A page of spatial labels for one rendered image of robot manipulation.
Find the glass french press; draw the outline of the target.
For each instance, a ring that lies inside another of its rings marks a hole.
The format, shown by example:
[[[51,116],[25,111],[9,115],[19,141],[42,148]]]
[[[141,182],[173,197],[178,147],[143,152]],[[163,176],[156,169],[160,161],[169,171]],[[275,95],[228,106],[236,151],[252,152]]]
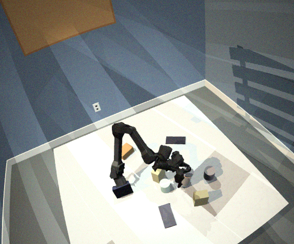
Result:
[[[191,178],[194,173],[194,170],[191,168],[191,166],[184,167],[184,169],[189,169],[191,171],[184,174],[184,179],[178,184],[178,188],[187,188],[191,184]]]

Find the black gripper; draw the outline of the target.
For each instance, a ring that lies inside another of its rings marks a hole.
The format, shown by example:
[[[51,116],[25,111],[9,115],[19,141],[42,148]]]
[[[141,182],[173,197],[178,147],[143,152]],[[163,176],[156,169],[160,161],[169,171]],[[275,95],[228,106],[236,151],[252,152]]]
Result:
[[[190,172],[191,170],[189,169],[184,169],[184,168],[175,168],[175,167],[172,167],[171,164],[172,162],[169,161],[170,159],[168,159],[168,165],[167,165],[167,168],[165,169],[165,171],[172,171],[173,173],[176,171],[176,175],[174,176],[175,178],[175,182],[176,183],[180,183],[183,179],[184,179],[184,174],[185,173],[188,173]],[[186,162],[182,162],[181,164],[179,164],[180,167],[188,167],[190,165],[188,165]]]

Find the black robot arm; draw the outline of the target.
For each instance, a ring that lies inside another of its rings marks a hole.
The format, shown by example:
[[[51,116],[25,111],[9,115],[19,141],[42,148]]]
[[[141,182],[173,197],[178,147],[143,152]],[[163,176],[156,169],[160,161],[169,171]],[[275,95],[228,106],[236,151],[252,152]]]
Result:
[[[114,160],[111,164],[111,172],[109,177],[114,180],[116,188],[121,187],[127,183],[124,174],[125,163],[122,162],[122,138],[124,134],[129,134],[138,149],[141,152],[141,157],[145,164],[152,164],[153,170],[156,172],[157,169],[166,169],[168,165],[168,159],[172,152],[170,146],[161,145],[158,152],[154,152],[145,144],[136,128],[123,122],[115,123],[112,125],[112,134],[114,136]],[[169,161],[172,162],[171,166],[179,168],[179,164],[184,162],[184,158],[179,152],[174,151],[173,157]],[[158,158],[158,159],[157,159]],[[157,159],[157,160],[156,160]]]

